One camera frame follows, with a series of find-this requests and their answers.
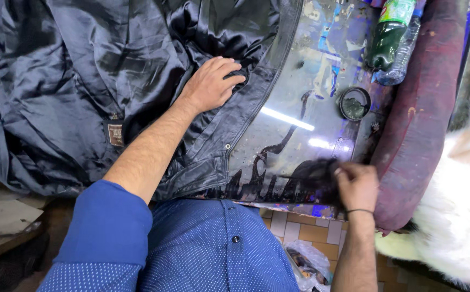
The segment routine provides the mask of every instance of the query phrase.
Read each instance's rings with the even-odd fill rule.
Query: hand
[[[195,115],[218,108],[230,98],[235,85],[246,80],[240,75],[224,79],[241,68],[233,59],[215,57],[206,61],[188,80],[176,102],[191,107]]]
[[[364,209],[374,212],[379,188],[374,166],[345,162],[336,169],[335,176],[341,201],[347,210]]]

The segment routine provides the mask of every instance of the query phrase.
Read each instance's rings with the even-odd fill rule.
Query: white fur
[[[470,285],[470,165],[448,157],[462,131],[446,136],[444,152],[413,214],[418,230],[376,236],[385,255],[418,260],[447,279]]]

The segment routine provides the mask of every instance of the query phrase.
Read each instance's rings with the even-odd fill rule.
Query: forearm
[[[372,214],[355,211],[348,215],[348,233],[338,260],[332,292],[377,291]]]
[[[192,107],[178,99],[125,149],[104,179],[148,203],[196,115]]]

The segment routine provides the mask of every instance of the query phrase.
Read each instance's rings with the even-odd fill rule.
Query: jacket label
[[[105,140],[108,148],[121,149],[125,144],[122,137],[123,120],[104,121]]]

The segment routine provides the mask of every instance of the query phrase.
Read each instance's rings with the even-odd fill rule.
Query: brown label
[[[114,146],[123,146],[122,139],[122,125],[112,125],[108,124],[107,128],[109,130],[109,142]]]

